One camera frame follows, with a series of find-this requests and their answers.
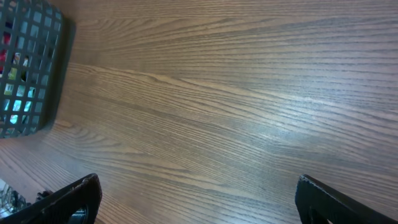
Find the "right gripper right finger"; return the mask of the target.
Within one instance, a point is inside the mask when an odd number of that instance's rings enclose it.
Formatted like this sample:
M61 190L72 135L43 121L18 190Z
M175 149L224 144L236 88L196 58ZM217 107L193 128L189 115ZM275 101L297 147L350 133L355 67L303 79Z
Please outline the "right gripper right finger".
M298 179L295 204L304 224L397 224L309 175Z

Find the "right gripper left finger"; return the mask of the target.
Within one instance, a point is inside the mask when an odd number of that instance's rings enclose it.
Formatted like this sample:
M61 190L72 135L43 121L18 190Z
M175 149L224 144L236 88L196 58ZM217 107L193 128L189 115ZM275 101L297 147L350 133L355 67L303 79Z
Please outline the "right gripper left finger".
M94 223L102 199L97 174L92 173L56 192L39 192L32 205L1 219L1 224Z

